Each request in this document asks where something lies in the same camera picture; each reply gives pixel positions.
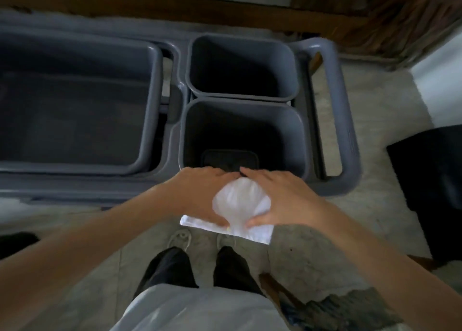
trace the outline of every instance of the right hand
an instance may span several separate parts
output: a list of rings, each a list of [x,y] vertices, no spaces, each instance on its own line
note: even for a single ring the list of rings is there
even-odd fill
[[[264,224],[304,224],[316,227],[326,212],[336,208],[289,171],[251,170],[241,173],[257,182],[271,199],[271,208],[246,223],[247,228]]]

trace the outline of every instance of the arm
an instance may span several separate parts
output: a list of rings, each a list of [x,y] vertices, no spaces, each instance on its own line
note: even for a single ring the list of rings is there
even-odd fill
[[[0,263],[0,330],[17,330],[104,259],[159,221],[188,213],[226,226],[212,199],[239,173],[185,168],[101,217],[43,239]]]
[[[462,297],[410,258],[316,195],[289,172],[241,169],[271,198],[262,224],[308,225],[327,236],[415,331],[462,330]]]

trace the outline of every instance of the stone floor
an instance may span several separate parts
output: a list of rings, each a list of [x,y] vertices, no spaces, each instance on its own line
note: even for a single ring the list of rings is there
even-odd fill
[[[407,71],[386,72],[375,65],[357,63],[344,63],[343,72],[364,174],[352,193],[330,200],[401,252],[429,257],[416,214],[407,209],[385,152],[388,144],[432,127],[412,76]],[[313,77],[313,84],[327,172],[335,175],[341,166],[322,69]],[[46,236],[98,215],[92,210],[95,208],[30,207],[16,200],[0,200],[0,232],[29,229]],[[111,328],[130,303],[148,262],[165,248],[168,237],[178,227],[178,221],[169,221],[137,237],[25,330]],[[192,234],[189,255],[196,281],[200,286],[210,286],[216,235],[197,229],[192,229]],[[237,239],[237,251],[247,259],[254,276],[270,271],[303,302],[367,287],[342,253],[307,227],[277,227],[269,246]]]

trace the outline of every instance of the bin handle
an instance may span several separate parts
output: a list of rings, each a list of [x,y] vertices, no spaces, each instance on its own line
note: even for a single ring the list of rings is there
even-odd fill
[[[310,184],[310,186],[321,196],[346,194],[361,179],[361,160],[337,49],[332,41],[323,38],[292,42],[289,43],[289,47],[295,54],[303,52],[314,57],[319,52],[322,56],[332,100],[335,133],[337,134],[342,164],[340,175],[330,176],[326,180]]]

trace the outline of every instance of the shoe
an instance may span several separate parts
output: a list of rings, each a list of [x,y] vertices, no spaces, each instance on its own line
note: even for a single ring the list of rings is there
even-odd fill
[[[173,235],[170,236],[167,248],[178,247],[186,252],[189,245],[191,244],[191,231],[188,229],[176,230]]]
[[[232,248],[236,247],[236,237],[233,235],[218,234],[217,236],[217,248],[221,250],[225,246]]]

